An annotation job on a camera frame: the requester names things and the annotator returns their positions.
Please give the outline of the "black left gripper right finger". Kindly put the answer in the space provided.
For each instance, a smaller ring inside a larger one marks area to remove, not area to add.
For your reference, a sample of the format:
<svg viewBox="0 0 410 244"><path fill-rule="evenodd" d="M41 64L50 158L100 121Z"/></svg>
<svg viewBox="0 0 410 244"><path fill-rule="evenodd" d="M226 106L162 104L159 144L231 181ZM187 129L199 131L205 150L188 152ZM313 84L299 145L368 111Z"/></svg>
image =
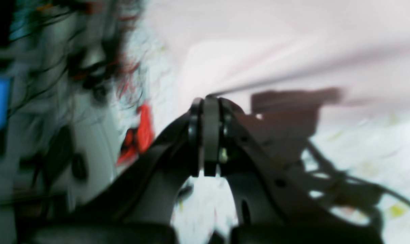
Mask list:
<svg viewBox="0 0 410 244"><path fill-rule="evenodd" d="M382 244L370 227L327 212L298 187L237 121L228 99L204 100L204 173L220 167L239 225L230 244Z"/></svg>

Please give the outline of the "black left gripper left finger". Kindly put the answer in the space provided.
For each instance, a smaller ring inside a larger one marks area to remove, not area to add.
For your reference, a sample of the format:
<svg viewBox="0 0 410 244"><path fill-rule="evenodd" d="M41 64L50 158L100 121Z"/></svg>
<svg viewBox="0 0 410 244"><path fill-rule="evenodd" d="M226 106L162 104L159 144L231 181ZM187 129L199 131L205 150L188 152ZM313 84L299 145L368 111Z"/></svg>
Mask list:
<svg viewBox="0 0 410 244"><path fill-rule="evenodd" d="M173 208L184 182L199 173L203 99L167 126L145 154L106 190L59 221L38 228L30 244L177 244Z"/></svg>

